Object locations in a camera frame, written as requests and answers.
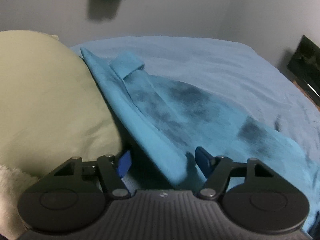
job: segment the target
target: ribbed black surface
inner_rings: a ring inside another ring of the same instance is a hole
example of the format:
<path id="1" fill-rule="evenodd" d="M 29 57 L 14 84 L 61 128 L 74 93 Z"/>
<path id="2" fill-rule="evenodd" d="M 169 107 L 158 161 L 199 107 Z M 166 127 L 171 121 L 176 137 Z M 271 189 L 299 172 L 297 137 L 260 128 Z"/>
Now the ribbed black surface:
<path id="1" fill-rule="evenodd" d="M 216 202 L 190 191 L 138 191 L 114 201 L 94 225 L 66 236 L 29 231 L 19 240 L 308 240 L 297 231 L 266 236 L 249 232 L 224 216 Z"/>

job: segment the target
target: blue towel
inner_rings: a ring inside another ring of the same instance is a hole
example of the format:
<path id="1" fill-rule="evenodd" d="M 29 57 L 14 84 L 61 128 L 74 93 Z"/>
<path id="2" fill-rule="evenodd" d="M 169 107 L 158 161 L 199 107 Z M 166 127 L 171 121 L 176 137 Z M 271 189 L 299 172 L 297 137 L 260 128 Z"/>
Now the blue towel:
<path id="1" fill-rule="evenodd" d="M 197 146 L 236 162 L 255 157 L 307 196 L 309 229 L 319 209 L 319 167 L 296 142 L 197 87 L 147 74 L 130 52 L 110 62 L 81 53 L 119 120 L 173 188 L 197 191 L 205 182 L 191 158 Z"/>

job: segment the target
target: gray wall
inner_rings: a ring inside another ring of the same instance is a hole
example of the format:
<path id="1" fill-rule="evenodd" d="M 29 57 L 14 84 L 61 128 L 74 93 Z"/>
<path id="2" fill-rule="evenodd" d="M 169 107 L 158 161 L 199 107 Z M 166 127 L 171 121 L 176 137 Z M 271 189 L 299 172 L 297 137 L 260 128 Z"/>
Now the gray wall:
<path id="1" fill-rule="evenodd" d="M 218 36 L 230 0 L 0 0 L 0 31 L 56 34 L 67 46 L 124 35 Z"/>
<path id="2" fill-rule="evenodd" d="M 249 45 L 286 74 L 303 34 L 320 45 L 320 0 L 232 0 L 218 37 Z"/>

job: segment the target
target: blue cloth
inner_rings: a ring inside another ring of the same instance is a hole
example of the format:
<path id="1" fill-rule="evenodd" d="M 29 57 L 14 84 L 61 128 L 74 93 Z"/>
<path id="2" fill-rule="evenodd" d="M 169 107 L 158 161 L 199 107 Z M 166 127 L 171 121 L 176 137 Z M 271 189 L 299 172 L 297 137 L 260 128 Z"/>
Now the blue cloth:
<path id="1" fill-rule="evenodd" d="M 236 162 L 256 157 L 307 196 L 310 228 L 319 209 L 319 166 L 295 141 L 195 86 L 147 74 L 130 52 L 110 62 L 81 53 L 120 121 L 174 188 L 196 191 L 205 182 L 190 158 L 197 146 Z"/>
<path id="2" fill-rule="evenodd" d="M 166 36 L 89 41 L 71 49 L 90 50 L 106 61 L 131 51 L 151 75 L 205 90 L 253 119 L 296 141 L 307 157 L 320 160 L 320 112 L 274 66 L 241 43 Z"/>

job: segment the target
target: metal screw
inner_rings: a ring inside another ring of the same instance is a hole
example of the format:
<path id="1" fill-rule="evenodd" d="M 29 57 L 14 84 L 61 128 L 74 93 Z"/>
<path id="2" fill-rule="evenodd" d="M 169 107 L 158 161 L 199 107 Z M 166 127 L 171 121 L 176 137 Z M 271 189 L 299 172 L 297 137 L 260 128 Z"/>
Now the metal screw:
<path id="1" fill-rule="evenodd" d="M 114 155 L 104 155 L 105 157 L 107 157 L 109 159 L 110 162 L 113 162 L 115 160 L 115 156 Z"/>
<path id="2" fill-rule="evenodd" d="M 200 194 L 206 198 L 212 198 L 216 195 L 216 191 L 212 188 L 204 188 L 200 190 Z"/>
<path id="3" fill-rule="evenodd" d="M 129 192 L 125 188 L 117 188 L 112 192 L 115 197 L 125 197 Z"/>
<path id="4" fill-rule="evenodd" d="M 160 197 L 167 197 L 167 196 L 169 196 L 169 194 L 166 193 L 166 192 L 163 192 L 163 193 L 160 194 Z"/>

